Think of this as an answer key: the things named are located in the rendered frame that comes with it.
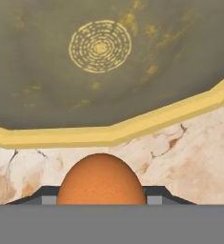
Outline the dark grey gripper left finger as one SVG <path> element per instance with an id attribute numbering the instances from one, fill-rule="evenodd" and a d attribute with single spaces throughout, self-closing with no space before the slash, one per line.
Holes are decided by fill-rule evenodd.
<path id="1" fill-rule="evenodd" d="M 43 186 L 30 196 L 10 202 L 10 205 L 55 205 L 58 192 L 58 186 Z"/>

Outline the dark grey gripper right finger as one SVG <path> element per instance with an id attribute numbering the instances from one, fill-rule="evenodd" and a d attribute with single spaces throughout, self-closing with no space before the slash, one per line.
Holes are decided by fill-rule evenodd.
<path id="1" fill-rule="evenodd" d="M 148 205 L 193 205 L 193 202 L 172 195 L 165 186 L 144 186 Z"/>

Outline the brown egg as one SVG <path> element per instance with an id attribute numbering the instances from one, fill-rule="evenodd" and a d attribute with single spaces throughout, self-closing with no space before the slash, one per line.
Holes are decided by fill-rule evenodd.
<path id="1" fill-rule="evenodd" d="M 56 204 L 145 205 L 143 188 L 120 158 L 96 153 L 79 160 L 66 174 Z"/>

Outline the grey bowl with yellow rim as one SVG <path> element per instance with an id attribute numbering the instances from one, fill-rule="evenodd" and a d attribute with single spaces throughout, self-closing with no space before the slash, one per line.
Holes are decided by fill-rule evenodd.
<path id="1" fill-rule="evenodd" d="M 224 0 L 0 0 L 0 147 L 120 144 L 224 105 Z"/>

